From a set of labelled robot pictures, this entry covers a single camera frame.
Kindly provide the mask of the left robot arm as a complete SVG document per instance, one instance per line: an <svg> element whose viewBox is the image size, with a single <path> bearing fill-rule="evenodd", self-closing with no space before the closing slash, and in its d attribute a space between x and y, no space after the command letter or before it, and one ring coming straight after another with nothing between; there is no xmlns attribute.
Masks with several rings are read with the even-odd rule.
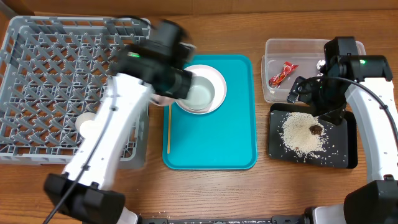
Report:
<svg viewBox="0 0 398 224"><path fill-rule="evenodd" d="M45 180L53 213L83 223L139 223L139 215L126 208L125 196L112 190L114 177L132 126L152 95L187 97L193 74L184 65L195 51L187 38L180 25L163 20L146 41L118 52L95 116L98 129L84 139L61 174Z"/></svg>

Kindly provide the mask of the grey bowl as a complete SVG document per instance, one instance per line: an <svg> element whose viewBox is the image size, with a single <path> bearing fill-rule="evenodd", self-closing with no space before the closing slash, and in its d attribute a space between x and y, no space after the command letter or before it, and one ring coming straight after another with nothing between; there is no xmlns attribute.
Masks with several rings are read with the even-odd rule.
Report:
<svg viewBox="0 0 398 224"><path fill-rule="evenodd" d="M215 88L212 82L205 77L195 76L187 98L182 100L182 104L190 110L203 110L212 103L214 95Z"/></svg>

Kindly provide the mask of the small pink plate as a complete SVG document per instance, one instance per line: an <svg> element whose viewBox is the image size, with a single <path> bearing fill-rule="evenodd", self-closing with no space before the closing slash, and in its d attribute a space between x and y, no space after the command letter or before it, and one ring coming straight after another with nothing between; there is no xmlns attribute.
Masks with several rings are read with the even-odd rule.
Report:
<svg viewBox="0 0 398 224"><path fill-rule="evenodd" d="M173 104L175 102L175 99L166 96L152 94L150 102L154 105L165 107Z"/></svg>

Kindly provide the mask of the white paper cup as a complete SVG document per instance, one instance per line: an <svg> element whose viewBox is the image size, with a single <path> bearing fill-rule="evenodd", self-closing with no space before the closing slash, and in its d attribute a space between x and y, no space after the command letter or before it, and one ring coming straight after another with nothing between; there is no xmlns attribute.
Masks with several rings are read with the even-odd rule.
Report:
<svg viewBox="0 0 398 224"><path fill-rule="evenodd" d="M75 127L78 133L86 138L90 134L92 124L95 120L95 114L92 112L82 113L75 120Z"/></svg>

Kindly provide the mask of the rice pile with food scrap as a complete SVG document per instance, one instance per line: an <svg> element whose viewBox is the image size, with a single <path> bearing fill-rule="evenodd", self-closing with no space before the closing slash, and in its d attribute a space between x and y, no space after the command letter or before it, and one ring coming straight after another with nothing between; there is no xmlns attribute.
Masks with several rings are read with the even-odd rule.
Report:
<svg viewBox="0 0 398 224"><path fill-rule="evenodd" d="M318 159L321 157L320 153L326 151L324 145L328 143L329 137L317 117L307 113L287 113L281 128L279 136L287 152L294 152L299 157Z"/></svg>

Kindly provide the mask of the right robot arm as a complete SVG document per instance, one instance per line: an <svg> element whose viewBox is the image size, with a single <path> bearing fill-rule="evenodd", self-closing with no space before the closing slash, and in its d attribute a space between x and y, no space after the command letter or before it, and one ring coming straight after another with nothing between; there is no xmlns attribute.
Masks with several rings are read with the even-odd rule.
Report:
<svg viewBox="0 0 398 224"><path fill-rule="evenodd" d="M301 101L312 114L338 124L350 106L366 155L367 184L342 204L309 208L310 223L397 223L397 108L392 72L383 55L360 55L353 37L324 47L318 77L298 77L287 101Z"/></svg>

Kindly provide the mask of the white tissue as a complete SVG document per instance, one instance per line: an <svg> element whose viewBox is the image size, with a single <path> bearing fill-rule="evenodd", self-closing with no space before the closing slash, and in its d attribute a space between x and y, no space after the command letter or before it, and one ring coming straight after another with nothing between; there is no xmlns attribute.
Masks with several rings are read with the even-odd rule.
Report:
<svg viewBox="0 0 398 224"><path fill-rule="evenodd" d="M323 75L323 68L324 68L325 64L326 64L326 62L325 62L324 59L323 60L319 60L317 62L318 76Z"/></svg>

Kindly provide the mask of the large white plate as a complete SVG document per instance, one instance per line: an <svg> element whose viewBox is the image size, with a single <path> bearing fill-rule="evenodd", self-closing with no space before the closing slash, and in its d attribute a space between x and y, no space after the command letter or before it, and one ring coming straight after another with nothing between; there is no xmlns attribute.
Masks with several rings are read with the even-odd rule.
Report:
<svg viewBox="0 0 398 224"><path fill-rule="evenodd" d="M193 77L198 76L198 77L205 77L209 79L214 88L215 88L215 95L212 103L205 109L203 110L190 110L189 108L185 107L185 105L182 104L182 100L180 99L177 100L176 103L181 107L181 109L185 110L186 112L192 113L192 114L206 114L206 113L211 113L212 111L216 110L218 107L222 105L224 102L224 99L226 98L227 94L227 85L224 77L222 74L217 71L217 69L208 66L208 65L191 65L186 68L186 71L192 72L192 81Z"/></svg>

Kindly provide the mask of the red snack wrapper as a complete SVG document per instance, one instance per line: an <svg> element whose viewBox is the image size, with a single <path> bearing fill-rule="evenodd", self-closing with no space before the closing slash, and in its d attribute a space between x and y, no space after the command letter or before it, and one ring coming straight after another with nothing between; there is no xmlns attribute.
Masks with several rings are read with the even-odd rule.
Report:
<svg viewBox="0 0 398 224"><path fill-rule="evenodd" d="M278 88L281 83L299 67L290 62L284 62L282 71L269 79L268 84L271 88Z"/></svg>

